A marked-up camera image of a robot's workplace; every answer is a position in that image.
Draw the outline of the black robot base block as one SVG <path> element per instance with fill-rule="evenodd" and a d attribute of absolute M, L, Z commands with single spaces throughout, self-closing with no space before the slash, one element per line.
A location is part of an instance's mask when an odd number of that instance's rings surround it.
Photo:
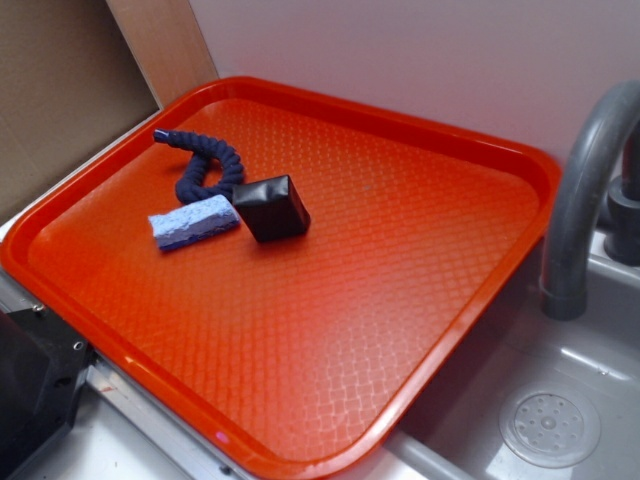
<path fill-rule="evenodd" d="M 93 349 L 51 310 L 1 314 L 1 477 L 73 428 Z"/>

